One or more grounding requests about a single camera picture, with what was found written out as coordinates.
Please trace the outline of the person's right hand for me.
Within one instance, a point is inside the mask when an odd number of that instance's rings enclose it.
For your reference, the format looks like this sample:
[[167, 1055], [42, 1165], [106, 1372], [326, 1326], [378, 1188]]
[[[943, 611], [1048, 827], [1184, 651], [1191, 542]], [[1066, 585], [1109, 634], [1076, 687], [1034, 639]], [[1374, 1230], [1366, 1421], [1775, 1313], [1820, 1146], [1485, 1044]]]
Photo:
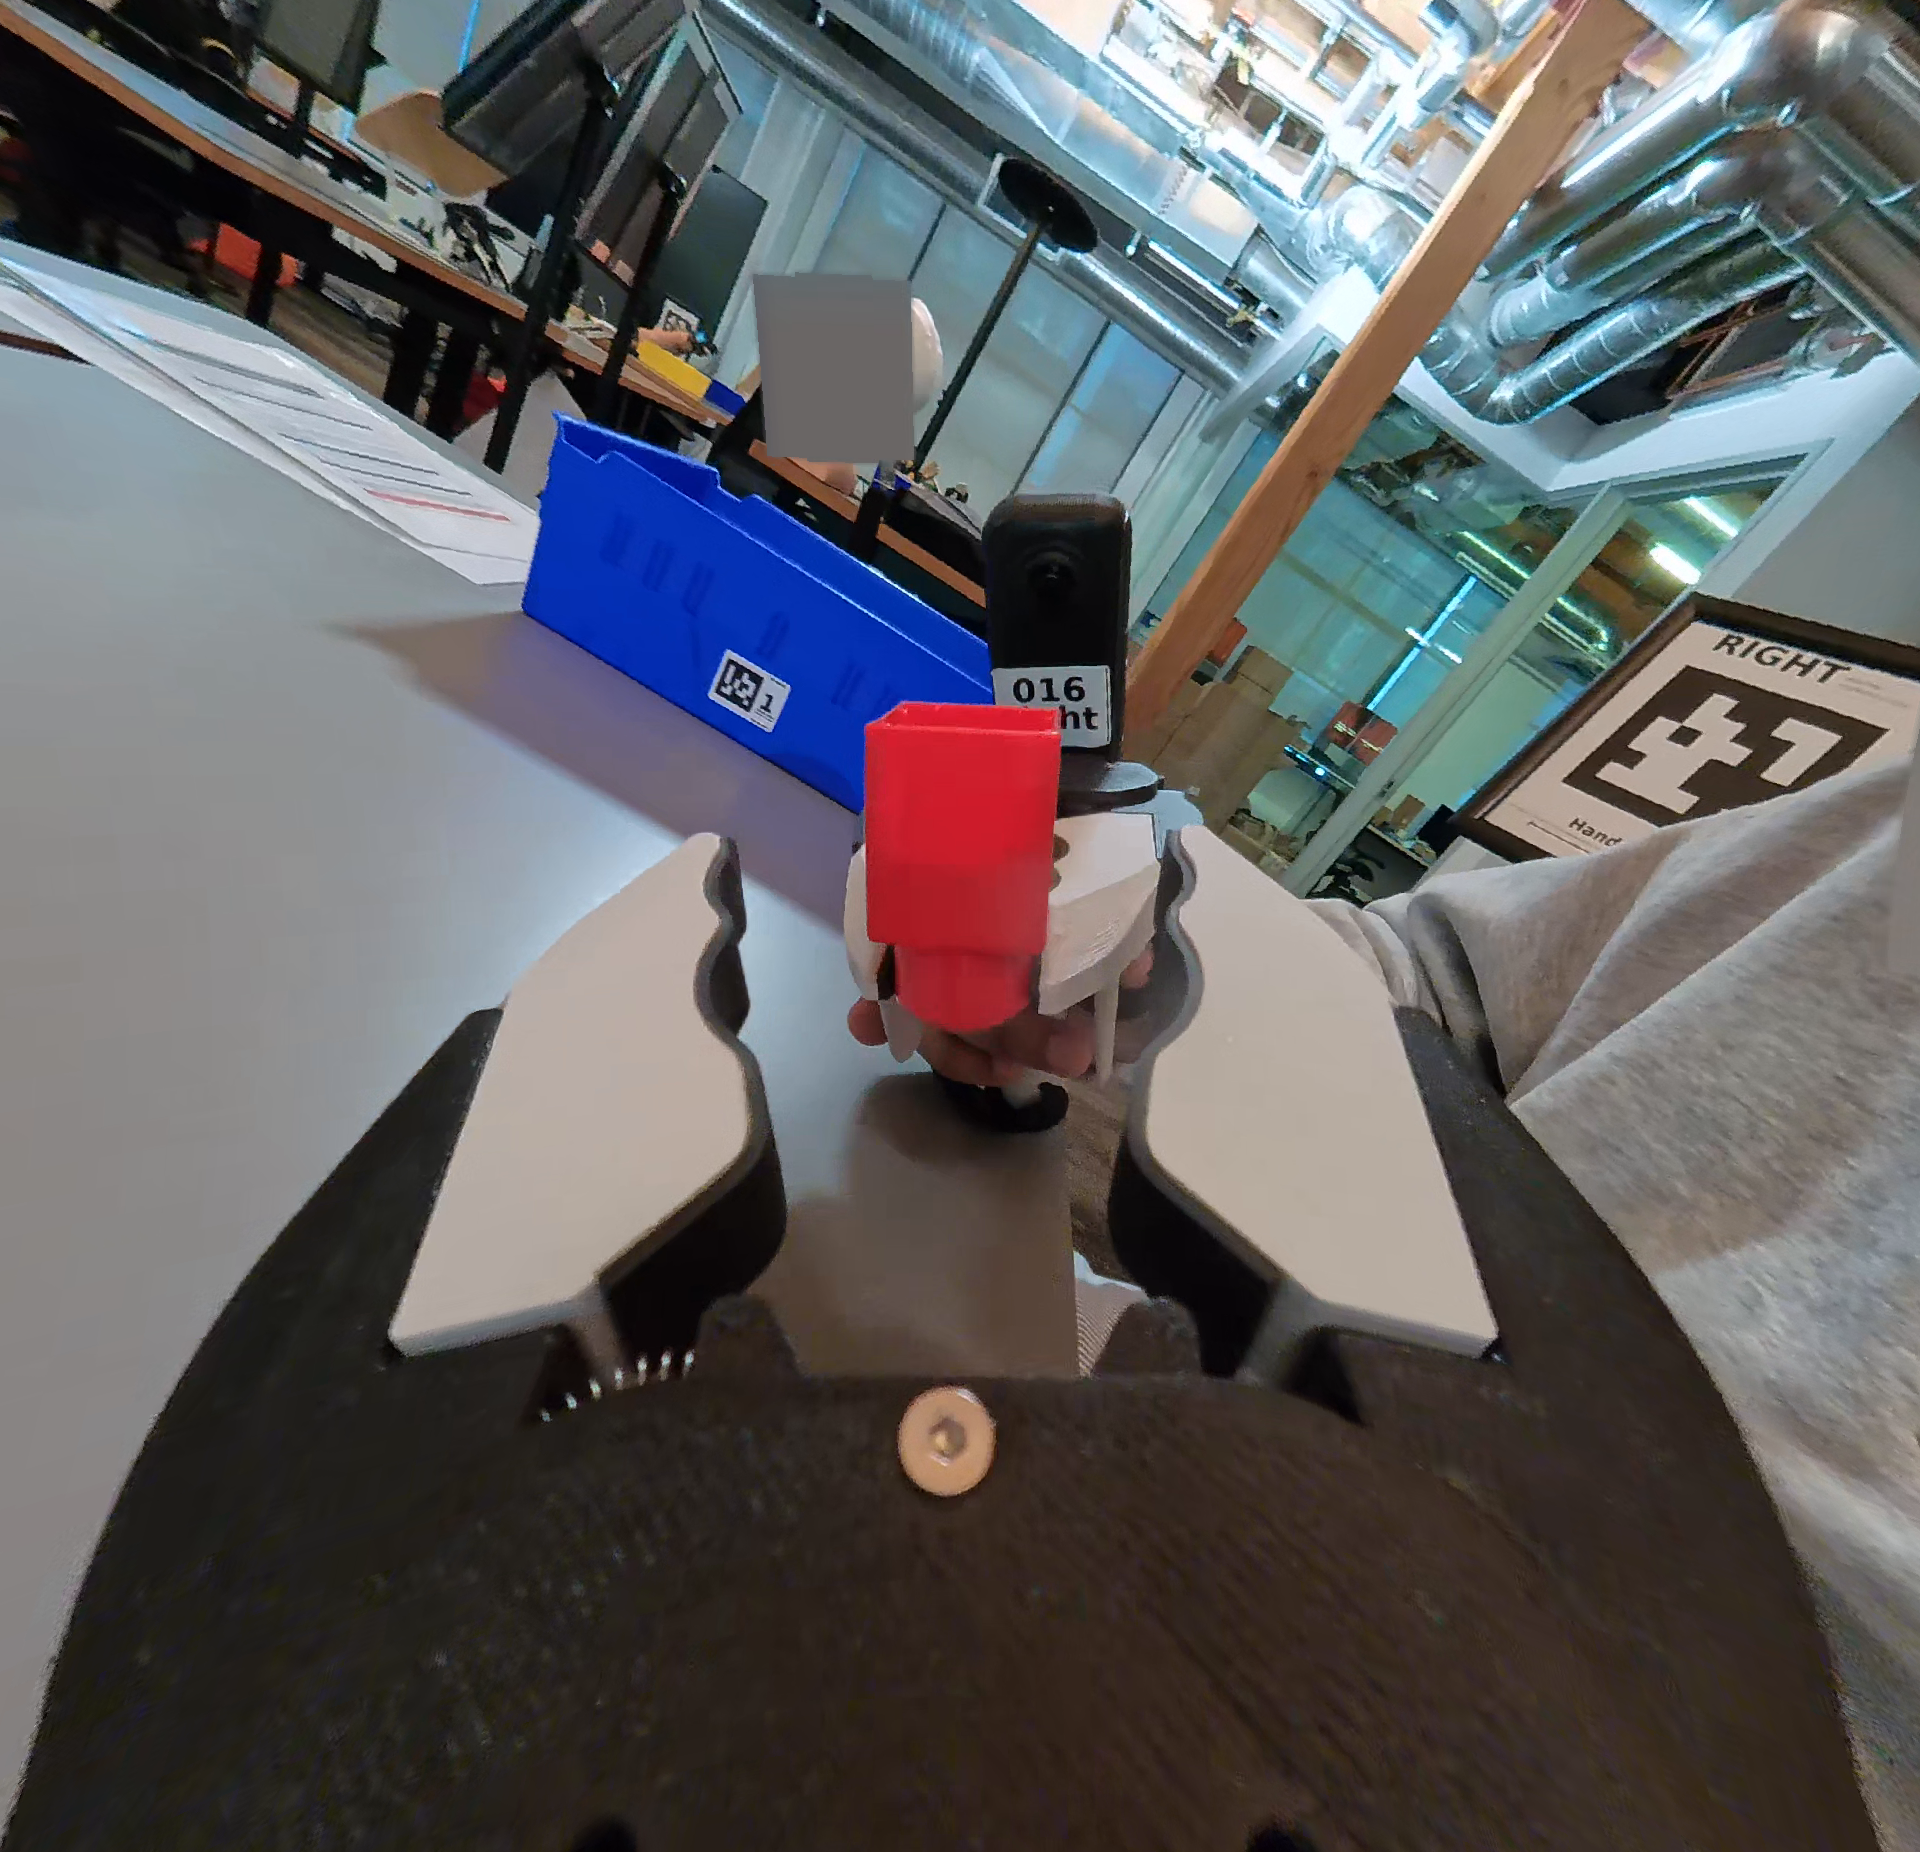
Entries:
[[[1154, 973], [1154, 947], [1143, 947], [1123, 971], [1123, 993], [1148, 988]], [[1123, 1002], [1112, 1035], [1112, 1064], [1124, 1067], [1142, 1057], [1151, 1042], [1148, 1002]], [[854, 998], [848, 1006], [848, 1033], [863, 1048], [885, 1048], [883, 1003]], [[934, 1025], [919, 1028], [919, 1060], [943, 1078], [1004, 1087], [1018, 1083], [1021, 1073], [1048, 1073], [1050, 1078], [1089, 1078], [1098, 1074], [1098, 1019], [1092, 1003], [1076, 1003], [1070, 1013], [1040, 1016], [1021, 1011], [990, 1028], [972, 1035], [950, 1035]]]

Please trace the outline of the person's grey hoodie torso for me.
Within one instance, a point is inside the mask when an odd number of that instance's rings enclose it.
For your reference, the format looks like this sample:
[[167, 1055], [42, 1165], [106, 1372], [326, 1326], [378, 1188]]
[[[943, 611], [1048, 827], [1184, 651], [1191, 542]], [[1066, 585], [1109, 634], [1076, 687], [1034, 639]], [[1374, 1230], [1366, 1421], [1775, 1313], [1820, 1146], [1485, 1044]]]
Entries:
[[1588, 1042], [1488, 985], [1525, 1120], [1648, 1269], [1764, 1466], [1857, 1780], [1916, 1849], [1916, 988], [1695, 976]]

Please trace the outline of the small black monitor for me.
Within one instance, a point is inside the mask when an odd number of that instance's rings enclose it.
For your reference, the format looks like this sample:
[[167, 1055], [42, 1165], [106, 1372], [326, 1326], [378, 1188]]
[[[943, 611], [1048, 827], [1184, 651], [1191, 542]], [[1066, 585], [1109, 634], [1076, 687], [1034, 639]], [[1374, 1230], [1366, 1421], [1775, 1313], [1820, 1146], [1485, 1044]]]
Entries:
[[314, 95], [361, 109], [381, 0], [257, 0], [254, 49]]

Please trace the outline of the red square cup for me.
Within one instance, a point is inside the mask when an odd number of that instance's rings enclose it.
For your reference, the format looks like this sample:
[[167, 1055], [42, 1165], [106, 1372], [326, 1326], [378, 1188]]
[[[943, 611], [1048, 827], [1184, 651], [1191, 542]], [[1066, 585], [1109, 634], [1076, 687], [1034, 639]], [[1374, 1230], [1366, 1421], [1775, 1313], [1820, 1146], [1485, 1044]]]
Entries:
[[867, 726], [857, 939], [913, 1019], [969, 1035], [1028, 1006], [1061, 773], [1050, 711], [901, 700]]

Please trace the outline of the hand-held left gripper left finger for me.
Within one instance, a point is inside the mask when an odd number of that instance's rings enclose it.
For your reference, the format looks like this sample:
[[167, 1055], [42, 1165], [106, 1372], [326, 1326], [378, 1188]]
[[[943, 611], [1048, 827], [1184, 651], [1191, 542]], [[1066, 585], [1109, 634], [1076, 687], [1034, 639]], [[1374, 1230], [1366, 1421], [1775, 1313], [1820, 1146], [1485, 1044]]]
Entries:
[[696, 832], [515, 981], [394, 1313], [403, 1357], [564, 1331], [589, 1376], [663, 1376], [787, 1235], [741, 1044], [736, 845]]

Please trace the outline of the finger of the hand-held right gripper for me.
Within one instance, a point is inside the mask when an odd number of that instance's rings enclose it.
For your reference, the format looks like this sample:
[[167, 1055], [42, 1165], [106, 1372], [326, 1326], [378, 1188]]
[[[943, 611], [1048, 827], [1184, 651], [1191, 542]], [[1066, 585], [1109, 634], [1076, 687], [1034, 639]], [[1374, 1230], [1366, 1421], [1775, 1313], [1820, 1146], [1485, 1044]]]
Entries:
[[897, 1002], [895, 952], [867, 933], [867, 845], [854, 849], [844, 886], [844, 952], [857, 993], [877, 1002], [883, 1042], [903, 1064], [903, 1006]]
[[1058, 820], [1037, 1013], [1064, 1016], [1092, 1002], [1098, 1078], [1112, 1078], [1117, 1070], [1119, 988], [1151, 947], [1159, 881], [1159, 840], [1148, 810]]

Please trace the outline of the person's right forearm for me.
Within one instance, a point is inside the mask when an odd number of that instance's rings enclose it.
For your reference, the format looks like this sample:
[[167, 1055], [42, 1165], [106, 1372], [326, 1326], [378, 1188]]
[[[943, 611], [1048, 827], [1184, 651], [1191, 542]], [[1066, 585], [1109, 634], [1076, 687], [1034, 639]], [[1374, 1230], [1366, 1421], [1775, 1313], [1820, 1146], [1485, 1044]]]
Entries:
[[1916, 1019], [1885, 952], [1908, 777], [1912, 762], [1849, 771], [1589, 856], [1304, 911], [1510, 1096], [1603, 1055], [1676, 1091], [1764, 1067], [1836, 1086], [1884, 1019]]

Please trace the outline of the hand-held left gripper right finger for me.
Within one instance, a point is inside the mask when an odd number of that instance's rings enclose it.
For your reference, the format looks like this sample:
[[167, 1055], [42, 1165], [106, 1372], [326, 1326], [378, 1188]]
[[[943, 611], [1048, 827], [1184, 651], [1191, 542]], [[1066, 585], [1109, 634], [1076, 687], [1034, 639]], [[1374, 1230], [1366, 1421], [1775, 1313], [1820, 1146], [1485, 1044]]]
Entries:
[[1179, 1011], [1132, 1087], [1107, 1222], [1223, 1380], [1324, 1334], [1485, 1360], [1499, 1321], [1372, 959], [1203, 827], [1172, 832], [1154, 971]]

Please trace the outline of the blue bin with marker tag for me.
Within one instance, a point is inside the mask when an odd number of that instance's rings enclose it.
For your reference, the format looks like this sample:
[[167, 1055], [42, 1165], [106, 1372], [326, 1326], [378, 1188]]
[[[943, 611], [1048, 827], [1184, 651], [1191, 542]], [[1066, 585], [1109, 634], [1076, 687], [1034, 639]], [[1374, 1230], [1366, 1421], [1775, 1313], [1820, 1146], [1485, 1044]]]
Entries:
[[860, 810], [867, 722], [988, 703], [988, 645], [713, 466], [556, 418], [521, 608]]

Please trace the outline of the framed marker poster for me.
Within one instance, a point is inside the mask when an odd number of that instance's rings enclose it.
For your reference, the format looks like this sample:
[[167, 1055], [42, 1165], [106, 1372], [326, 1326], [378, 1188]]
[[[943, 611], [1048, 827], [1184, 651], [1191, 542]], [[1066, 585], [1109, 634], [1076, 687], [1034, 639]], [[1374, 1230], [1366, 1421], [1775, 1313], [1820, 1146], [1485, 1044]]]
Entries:
[[1502, 861], [1593, 856], [1913, 743], [1913, 645], [1690, 594], [1460, 807], [1455, 832]]

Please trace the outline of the printed paper sheet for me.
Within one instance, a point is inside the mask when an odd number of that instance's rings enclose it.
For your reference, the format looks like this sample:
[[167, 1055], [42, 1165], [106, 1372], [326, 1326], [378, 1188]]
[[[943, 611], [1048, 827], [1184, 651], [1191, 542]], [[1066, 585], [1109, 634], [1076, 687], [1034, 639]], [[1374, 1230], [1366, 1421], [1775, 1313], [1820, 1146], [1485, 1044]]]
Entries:
[[419, 423], [278, 339], [196, 320], [4, 256], [4, 320], [57, 344], [188, 423], [355, 510], [475, 585], [521, 585], [540, 518]]

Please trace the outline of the silver ventilation duct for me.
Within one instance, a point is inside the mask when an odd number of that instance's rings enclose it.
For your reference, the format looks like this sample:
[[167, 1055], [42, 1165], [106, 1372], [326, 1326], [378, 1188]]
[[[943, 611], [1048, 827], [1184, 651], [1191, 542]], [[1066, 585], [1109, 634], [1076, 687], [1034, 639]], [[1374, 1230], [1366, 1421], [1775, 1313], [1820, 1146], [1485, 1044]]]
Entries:
[[[1189, 289], [1287, 324], [1348, 272], [1394, 278], [1575, 0], [782, 4], [1165, 230], [1142, 256]], [[1621, 4], [1653, 46], [1430, 334], [1436, 390], [1529, 423], [1795, 279], [1913, 356], [1916, 0]]]

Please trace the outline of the wooden post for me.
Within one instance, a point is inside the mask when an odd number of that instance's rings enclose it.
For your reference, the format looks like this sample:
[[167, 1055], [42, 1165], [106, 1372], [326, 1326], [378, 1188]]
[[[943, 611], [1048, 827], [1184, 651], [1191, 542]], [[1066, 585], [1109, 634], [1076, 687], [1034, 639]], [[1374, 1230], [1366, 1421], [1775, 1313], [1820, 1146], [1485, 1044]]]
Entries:
[[1329, 490], [1369, 421], [1396, 393], [1510, 218], [1554, 171], [1572, 136], [1644, 38], [1646, 18], [1631, 4], [1572, 0], [1545, 52], [1515, 86], [1460, 184], [1381, 289], [1372, 316], [1344, 346], [1132, 662], [1129, 711], [1143, 726], [1165, 714], [1194, 666], [1223, 639], [1237, 606]]

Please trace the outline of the black floor lamp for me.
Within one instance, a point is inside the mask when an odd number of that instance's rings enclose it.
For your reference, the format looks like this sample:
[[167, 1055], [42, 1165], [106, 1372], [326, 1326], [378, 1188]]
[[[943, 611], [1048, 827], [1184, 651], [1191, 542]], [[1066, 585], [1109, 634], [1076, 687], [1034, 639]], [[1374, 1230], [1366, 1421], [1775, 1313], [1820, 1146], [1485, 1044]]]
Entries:
[[1018, 279], [1024, 278], [1024, 268], [1032, 266], [1032, 258], [1037, 256], [1040, 247], [1050, 247], [1058, 253], [1070, 253], [1070, 256], [1089, 256], [1098, 247], [1098, 223], [1092, 218], [1092, 212], [1085, 209], [1085, 202], [1073, 193], [1070, 184], [1064, 184], [1052, 171], [1048, 171], [1045, 165], [1034, 165], [1032, 159], [1017, 159], [1017, 156], [1004, 156], [997, 162], [994, 171], [994, 189], [997, 196], [1017, 212], [1017, 218], [1021, 221], [1021, 237], [1017, 253], [1007, 261], [1007, 272], [1001, 273], [988, 309], [983, 313], [983, 320], [972, 331], [972, 339], [962, 352], [962, 358], [954, 364], [938, 403], [931, 405], [931, 413], [915, 438], [915, 449], [908, 460], [908, 473], [913, 481], [919, 481], [926, 473], [926, 465], [931, 459], [931, 449], [938, 444], [938, 436], [943, 434], [957, 403], [962, 400], [972, 372], [980, 368], [1007, 305], [1013, 303], [1013, 293], [1018, 289]]

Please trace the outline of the large black monitor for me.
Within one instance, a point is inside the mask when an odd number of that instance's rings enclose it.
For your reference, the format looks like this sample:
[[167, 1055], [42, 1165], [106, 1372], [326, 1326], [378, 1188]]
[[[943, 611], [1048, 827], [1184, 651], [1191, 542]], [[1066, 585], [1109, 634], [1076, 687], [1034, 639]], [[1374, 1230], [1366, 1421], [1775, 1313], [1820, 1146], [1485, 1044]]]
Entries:
[[439, 92], [444, 134], [515, 178], [567, 144], [697, 0], [532, 0]]

